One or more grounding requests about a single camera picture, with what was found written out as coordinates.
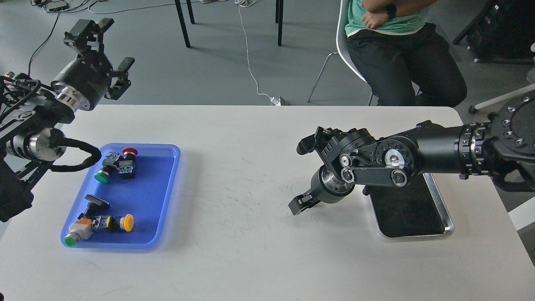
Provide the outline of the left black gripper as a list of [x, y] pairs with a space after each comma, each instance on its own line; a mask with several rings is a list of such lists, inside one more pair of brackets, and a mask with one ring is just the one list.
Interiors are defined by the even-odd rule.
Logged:
[[114, 19], [103, 18], [99, 23], [80, 19], [75, 26], [64, 34], [64, 44], [78, 54], [51, 82], [52, 88], [60, 92], [71, 87], [83, 97], [81, 109], [94, 110], [101, 98], [118, 100], [131, 86], [128, 71], [134, 64], [133, 57], [125, 57], [118, 69], [112, 65], [104, 53], [103, 35], [114, 24]]

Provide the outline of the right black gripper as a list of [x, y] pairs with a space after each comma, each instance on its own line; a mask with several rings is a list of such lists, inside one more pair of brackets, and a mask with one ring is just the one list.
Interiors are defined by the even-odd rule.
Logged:
[[295, 196], [288, 204], [296, 216], [320, 202], [334, 204], [353, 192], [355, 185], [338, 180], [326, 166], [321, 166], [313, 175], [310, 190]]

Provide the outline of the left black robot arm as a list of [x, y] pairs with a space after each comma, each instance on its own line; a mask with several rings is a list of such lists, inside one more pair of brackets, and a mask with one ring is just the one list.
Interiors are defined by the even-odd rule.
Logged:
[[32, 207], [32, 188], [48, 170], [72, 173], [100, 160], [98, 148], [65, 137], [56, 125], [71, 123], [77, 110], [94, 110], [103, 98], [119, 99], [130, 87], [134, 58], [114, 69], [104, 52], [103, 36], [113, 23], [78, 20], [64, 38], [77, 57], [49, 85], [28, 74], [1, 76], [2, 222]]

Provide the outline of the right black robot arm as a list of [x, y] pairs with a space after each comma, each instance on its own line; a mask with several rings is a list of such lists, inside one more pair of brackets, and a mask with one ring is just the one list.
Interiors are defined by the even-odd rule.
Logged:
[[534, 91], [529, 91], [489, 114], [486, 122], [446, 128], [427, 120], [380, 139], [366, 128], [318, 127], [296, 151], [316, 152], [323, 165], [310, 189], [288, 207], [298, 215], [319, 202], [339, 202], [355, 185], [405, 187], [422, 173], [490, 176], [503, 191], [534, 191], [534, 108]]

